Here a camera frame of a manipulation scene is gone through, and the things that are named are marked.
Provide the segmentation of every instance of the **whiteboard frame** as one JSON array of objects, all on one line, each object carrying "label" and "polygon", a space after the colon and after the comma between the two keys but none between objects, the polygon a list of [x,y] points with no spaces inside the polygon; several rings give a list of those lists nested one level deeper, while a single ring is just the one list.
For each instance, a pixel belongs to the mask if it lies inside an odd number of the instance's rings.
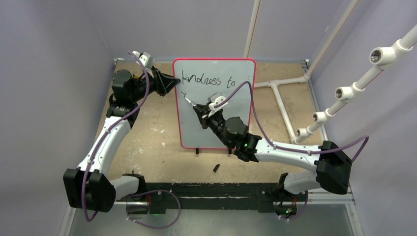
[{"label": "whiteboard frame", "polygon": [[[172,72],[173,72],[173,75],[174,75],[175,78],[176,78],[176,76],[175,76],[175,67],[174,67],[174,65],[175,65],[175,62],[178,61],[178,60],[250,60],[254,64],[253,79],[252,79],[252,83],[251,83],[251,85],[252,85],[251,90],[252,90],[252,93],[253,93],[253,89],[254,89],[254,85],[255,85],[256,61],[252,58],[177,58],[172,62]],[[182,136],[181,136],[181,124],[180,124],[181,121],[179,119],[177,87],[174,87],[174,89],[175,89],[175,104],[177,105],[179,141],[180,141],[181,147],[185,148],[185,149],[196,149],[196,148],[198,148],[198,149],[211,149],[211,150],[227,150],[227,148],[218,148],[218,147],[184,147],[184,145],[182,144]],[[250,125],[250,115],[252,114],[252,102],[253,101],[251,100],[250,103],[249,103],[249,119],[248,119],[247,126]]]}]

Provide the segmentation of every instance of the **gray wall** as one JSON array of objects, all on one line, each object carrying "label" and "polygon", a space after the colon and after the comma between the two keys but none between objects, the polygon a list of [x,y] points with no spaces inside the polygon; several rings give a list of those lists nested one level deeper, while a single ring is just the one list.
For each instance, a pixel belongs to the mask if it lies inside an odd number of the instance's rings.
[{"label": "gray wall", "polygon": [[342,0],[262,0],[250,57],[311,58]]},{"label": "gray wall", "polygon": [[113,60],[79,0],[3,0],[0,32],[0,235],[57,235]]},{"label": "gray wall", "polygon": [[[312,75],[321,110],[335,102],[338,86],[349,86],[371,67],[368,56],[373,48],[391,46],[417,24],[416,12],[415,0],[371,2],[328,63]],[[326,125],[329,138],[339,144],[370,135],[351,173],[365,235],[417,231],[416,63],[414,49]],[[347,153],[353,155],[356,148]]]},{"label": "gray wall", "polygon": [[[85,0],[113,57],[243,57],[254,0]],[[263,0],[250,57],[308,59],[342,0]]]}]

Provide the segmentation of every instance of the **whiteboard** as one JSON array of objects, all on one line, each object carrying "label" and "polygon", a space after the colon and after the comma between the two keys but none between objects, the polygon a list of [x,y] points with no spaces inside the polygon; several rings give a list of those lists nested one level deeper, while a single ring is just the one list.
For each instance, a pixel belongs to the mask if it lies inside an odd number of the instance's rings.
[{"label": "whiteboard", "polygon": [[[184,99],[207,104],[208,97],[220,92],[228,97],[242,82],[255,79],[256,63],[252,59],[176,59],[174,77],[181,79],[175,87],[179,136],[183,148],[226,149],[210,128],[202,129],[197,114]],[[250,122],[249,88],[242,87],[223,108],[223,117],[240,117]]]}]

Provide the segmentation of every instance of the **table surface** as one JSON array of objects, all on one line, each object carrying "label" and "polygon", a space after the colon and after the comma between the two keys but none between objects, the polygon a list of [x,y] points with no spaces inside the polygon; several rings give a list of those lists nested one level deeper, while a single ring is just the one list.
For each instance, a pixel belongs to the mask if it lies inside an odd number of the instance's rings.
[{"label": "table surface", "polygon": [[[171,63],[155,63],[156,68],[172,74]],[[118,63],[116,69],[127,69],[135,75],[142,73],[135,63]],[[298,63],[258,63],[255,82],[288,79],[303,75]],[[294,130],[311,125],[314,108],[308,85],[296,83],[279,86],[287,113]],[[262,127],[274,141],[289,143],[288,131],[271,88],[256,88],[254,104]],[[103,127],[108,101],[103,110],[100,130]],[[259,134],[253,118],[249,131]],[[303,144],[319,145],[320,134],[316,132]],[[220,164],[217,172],[213,168]],[[147,182],[278,182],[285,172],[300,172],[301,168],[280,163],[243,162],[222,150],[201,150],[196,155],[193,149],[180,146],[175,93],[160,97],[152,93],[142,106],[138,118],[121,143],[108,178],[119,178],[124,173],[145,176]]]}]

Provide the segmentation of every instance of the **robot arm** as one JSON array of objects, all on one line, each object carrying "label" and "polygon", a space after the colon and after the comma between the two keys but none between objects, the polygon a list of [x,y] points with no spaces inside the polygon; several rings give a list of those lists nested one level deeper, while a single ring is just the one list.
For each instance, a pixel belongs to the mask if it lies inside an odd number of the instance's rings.
[{"label": "robot arm", "polygon": [[[330,150],[338,146],[333,142],[324,141],[321,146],[302,146],[272,142],[248,132],[249,127],[239,117],[223,118],[223,106],[214,108],[226,98],[217,93],[208,98],[205,105],[193,104],[185,98],[197,114],[203,129],[210,128],[220,141],[229,149],[235,149],[242,161],[267,161],[298,166],[306,171],[297,174],[281,175],[277,191],[296,195],[304,190],[323,188],[335,194],[346,194],[348,190],[352,161],[342,151],[328,154],[309,154],[311,151]],[[282,150],[276,146],[291,150]]]},{"label": "robot arm", "polygon": [[[149,93],[156,92],[165,96],[180,79],[161,73],[153,66],[154,59],[148,53],[133,52],[145,66],[149,74]],[[63,180],[68,202],[71,207],[82,208],[81,188],[83,176],[90,163],[90,156],[98,144],[98,140],[105,137],[95,159],[91,163],[86,184],[86,208],[89,210],[108,212],[116,199],[138,191],[144,192],[145,179],[134,173],[124,174],[121,178],[109,181],[107,175],[113,158],[124,137],[136,121],[139,109],[126,120],[119,122],[112,130],[108,128],[122,117],[138,107],[137,101],[144,98],[146,93],[146,80],[144,74],[132,75],[128,70],[119,70],[113,74],[113,94],[110,96],[110,107],[106,113],[104,127],[93,147],[76,169],[67,169]]]}]

